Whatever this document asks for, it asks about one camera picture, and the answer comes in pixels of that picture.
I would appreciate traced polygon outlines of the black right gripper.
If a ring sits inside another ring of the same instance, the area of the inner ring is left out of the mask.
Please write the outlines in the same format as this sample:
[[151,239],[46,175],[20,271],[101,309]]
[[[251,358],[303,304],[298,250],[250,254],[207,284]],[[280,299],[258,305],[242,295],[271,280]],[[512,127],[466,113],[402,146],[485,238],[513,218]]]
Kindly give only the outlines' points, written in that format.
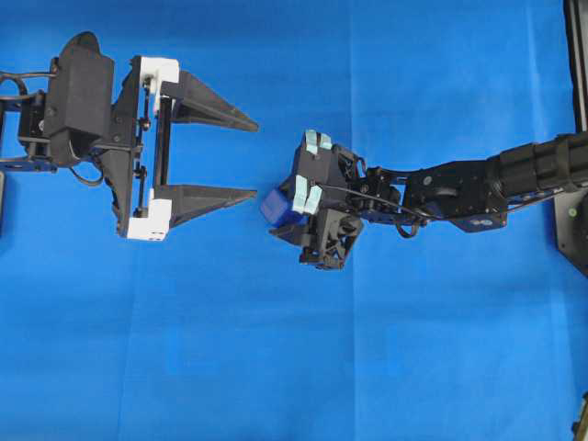
[[339,270],[355,240],[363,229],[363,222],[348,198],[349,184],[359,178],[358,156],[340,144],[340,165],[345,183],[341,186],[320,184],[323,196],[315,215],[303,222],[284,224],[269,233],[287,243],[302,248],[300,262],[324,270]]

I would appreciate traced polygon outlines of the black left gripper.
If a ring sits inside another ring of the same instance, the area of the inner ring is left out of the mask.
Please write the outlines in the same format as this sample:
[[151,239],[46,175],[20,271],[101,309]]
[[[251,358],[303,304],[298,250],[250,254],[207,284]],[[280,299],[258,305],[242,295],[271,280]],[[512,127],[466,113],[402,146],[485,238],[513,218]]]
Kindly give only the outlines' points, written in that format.
[[259,126],[192,73],[179,72],[177,60],[141,56],[131,60],[131,71],[111,108],[110,134],[98,142],[98,148],[103,151],[99,162],[113,195],[112,210],[118,234],[126,239],[160,242],[169,226],[175,228],[214,210],[234,206],[254,198],[257,192],[196,185],[156,186],[148,191],[147,214],[133,217],[130,213],[133,166],[141,156],[137,129],[140,91],[144,85],[149,87],[147,95],[155,98],[155,111],[160,108],[161,95],[173,100],[173,123],[199,123],[248,132],[257,132]]

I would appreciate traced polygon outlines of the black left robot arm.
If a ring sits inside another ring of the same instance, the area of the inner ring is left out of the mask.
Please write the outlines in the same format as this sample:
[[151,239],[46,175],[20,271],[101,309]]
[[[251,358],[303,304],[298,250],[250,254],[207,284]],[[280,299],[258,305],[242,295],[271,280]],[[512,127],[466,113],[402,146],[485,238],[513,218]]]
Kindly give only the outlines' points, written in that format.
[[26,154],[4,158],[4,172],[51,172],[81,162],[100,173],[113,195],[117,233],[160,242],[174,227],[255,196],[237,188],[170,185],[171,126],[200,123],[255,132],[257,124],[175,59],[136,56],[119,98],[110,100],[112,60],[79,50],[51,62],[49,89],[1,99],[19,115]]

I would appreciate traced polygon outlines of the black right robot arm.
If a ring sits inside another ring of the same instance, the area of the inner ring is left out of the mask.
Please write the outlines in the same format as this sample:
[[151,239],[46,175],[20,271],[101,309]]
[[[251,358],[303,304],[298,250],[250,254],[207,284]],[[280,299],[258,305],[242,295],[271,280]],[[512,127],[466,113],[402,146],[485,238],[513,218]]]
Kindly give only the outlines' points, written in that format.
[[300,248],[301,263],[339,270],[365,221],[391,225],[405,239],[432,222],[486,232],[504,227],[512,211],[586,187],[586,132],[485,160],[395,171],[367,167],[329,135],[306,130],[289,176],[261,212],[273,236]]

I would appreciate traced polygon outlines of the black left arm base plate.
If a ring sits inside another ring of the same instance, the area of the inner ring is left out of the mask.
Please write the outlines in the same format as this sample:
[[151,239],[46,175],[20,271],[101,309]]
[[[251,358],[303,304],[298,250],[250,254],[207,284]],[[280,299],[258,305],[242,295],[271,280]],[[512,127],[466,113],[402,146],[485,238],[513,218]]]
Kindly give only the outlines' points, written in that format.
[[6,196],[6,174],[0,172],[0,232],[2,234],[4,213],[5,213],[5,196]]

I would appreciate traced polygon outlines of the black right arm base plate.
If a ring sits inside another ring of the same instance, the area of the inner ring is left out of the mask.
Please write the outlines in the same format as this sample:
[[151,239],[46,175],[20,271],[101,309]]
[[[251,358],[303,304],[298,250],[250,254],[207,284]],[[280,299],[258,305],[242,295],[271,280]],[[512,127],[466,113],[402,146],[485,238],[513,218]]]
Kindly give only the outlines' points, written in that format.
[[587,276],[587,190],[563,193],[554,201],[559,251]]

